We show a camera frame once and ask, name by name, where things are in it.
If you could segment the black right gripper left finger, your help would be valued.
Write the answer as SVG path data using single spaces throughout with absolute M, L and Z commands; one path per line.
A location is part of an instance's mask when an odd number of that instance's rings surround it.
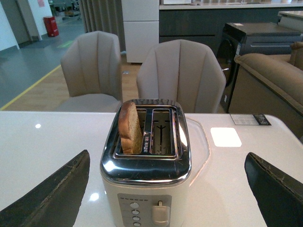
M 0 212 L 2 227 L 72 227 L 89 179 L 83 150 L 26 195 Z

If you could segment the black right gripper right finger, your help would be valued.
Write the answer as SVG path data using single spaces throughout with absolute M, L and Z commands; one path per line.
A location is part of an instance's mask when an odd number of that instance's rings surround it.
M 303 184 L 250 152 L 244 168 L 250 189 L 268 227 L 303 225 Z

